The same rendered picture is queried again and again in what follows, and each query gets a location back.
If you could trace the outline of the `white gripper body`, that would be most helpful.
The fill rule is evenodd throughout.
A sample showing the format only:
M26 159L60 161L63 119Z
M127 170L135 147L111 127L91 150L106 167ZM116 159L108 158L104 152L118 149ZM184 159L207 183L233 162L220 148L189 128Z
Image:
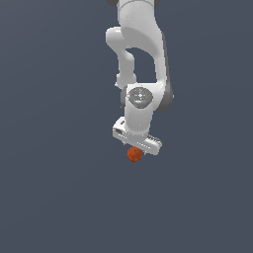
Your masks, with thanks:
M113 137L120 140L123 145L129 144L139 148L144 154L157 155L163 145L159 138L150 134L131 134L126 128L126 120L124 117L120 117L113 125Z

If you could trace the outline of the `orange-red ball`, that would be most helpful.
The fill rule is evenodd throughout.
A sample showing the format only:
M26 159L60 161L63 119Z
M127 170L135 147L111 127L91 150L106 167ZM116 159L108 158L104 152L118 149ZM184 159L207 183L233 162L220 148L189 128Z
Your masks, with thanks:
M142 156L142 151L135 147L132 146L128 151L127 151L127 158L131 161L131 162L137 162L141 159Z

